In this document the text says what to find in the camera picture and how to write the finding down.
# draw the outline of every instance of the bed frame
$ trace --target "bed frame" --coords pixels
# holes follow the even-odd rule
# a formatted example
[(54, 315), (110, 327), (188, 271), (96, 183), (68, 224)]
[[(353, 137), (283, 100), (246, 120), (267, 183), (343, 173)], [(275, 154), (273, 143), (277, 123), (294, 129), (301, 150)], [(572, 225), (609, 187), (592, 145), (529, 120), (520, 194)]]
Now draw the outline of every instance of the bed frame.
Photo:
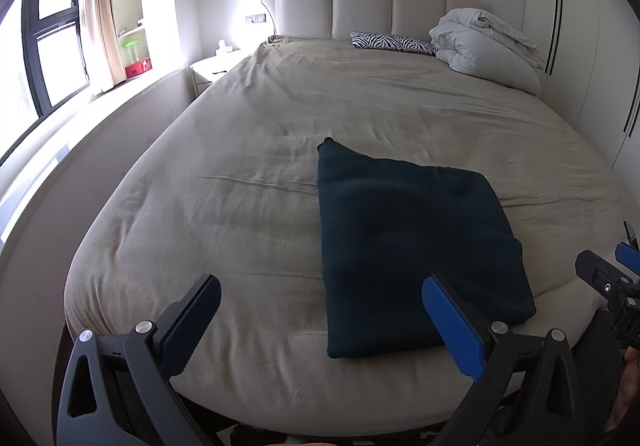
[(275, 33), (348, 38), (353, 31), (430, 40), (429, 30), (455, 8), (491, 11), (481, 0), (262, 0)]

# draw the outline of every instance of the beige bedsheet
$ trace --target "beige bedsheet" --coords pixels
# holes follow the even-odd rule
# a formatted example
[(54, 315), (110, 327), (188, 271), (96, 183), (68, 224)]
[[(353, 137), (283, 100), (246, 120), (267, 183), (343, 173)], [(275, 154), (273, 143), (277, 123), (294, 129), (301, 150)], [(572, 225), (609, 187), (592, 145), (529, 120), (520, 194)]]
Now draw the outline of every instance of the beige bedsheet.
[(222, 304), (174, 387), (253, 426), (373, 434), (447, 418), (470, 382), (443, 347), (326, 355), (316, 147), (481, 172), (524, 247), (538, 313), (575, 342), (599, 304), (574, 273), (640, 226), (596, 153), (540, 100), (433, 57), (339, 41), (263, 44), (200, 96), (127, 174), (73, 261), (78, 333), (155, 318), (202, 273)]

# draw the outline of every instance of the window sill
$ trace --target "window sill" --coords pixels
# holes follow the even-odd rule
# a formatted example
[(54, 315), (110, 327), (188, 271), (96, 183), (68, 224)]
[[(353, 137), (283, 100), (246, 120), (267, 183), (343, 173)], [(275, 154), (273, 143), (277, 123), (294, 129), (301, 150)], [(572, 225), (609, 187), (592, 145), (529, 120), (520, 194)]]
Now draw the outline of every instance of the window sill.
[(98, 97), (92, 98), (86, 90), (82, 91), (59, 109), (61, 116), (67, 116), (62, 126), (51, 131), (43, 122), (32, 131), (22, 144), (30, 138), (32, 143), (39, 140), (38, 150), (17, 172), (15, 166), (13, 170), (9, 168), (12, 164), (9, 159), (0, 166), (0, 182), (9, 184), (5, 192), (0, 191), (0, 253), (31, 198), (70, 150), (128, 100), (171, 73), (151, 69)]

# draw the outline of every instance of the nightstand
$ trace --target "nightstand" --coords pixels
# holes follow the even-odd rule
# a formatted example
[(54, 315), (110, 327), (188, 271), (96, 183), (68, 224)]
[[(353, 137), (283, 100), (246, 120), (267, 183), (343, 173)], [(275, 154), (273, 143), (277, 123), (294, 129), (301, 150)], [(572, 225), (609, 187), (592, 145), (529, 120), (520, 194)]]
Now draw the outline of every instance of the nightstand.
[(233, 69), (245, 56), (249, 54), (251, 54), (250, 51), (237, 49), (232, 52), (221, 54), (220, 56), (212, 56), (211, 58), (205, 58), (195, 64), (191, 64), (190, 67), (193, 72), (193, 88), (196, 91), (196, 96), (200, 96), (207, 90), (209, 85), (220, 80), (227, 71)]

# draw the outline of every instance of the wall light switch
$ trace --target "wall light switch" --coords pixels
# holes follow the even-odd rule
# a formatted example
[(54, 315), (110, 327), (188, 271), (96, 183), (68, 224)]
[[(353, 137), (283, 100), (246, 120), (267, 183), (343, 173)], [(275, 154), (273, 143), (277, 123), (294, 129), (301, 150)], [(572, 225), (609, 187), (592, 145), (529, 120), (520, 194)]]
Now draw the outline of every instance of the wall light switch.
[(257, 15), (247, 15), (244, 18), (244, 22), (248, 24), (259, 24), (260, 22), (266, 22), (266, 21), (267, 21), (267, 15), (265, 13), (260, 13)]

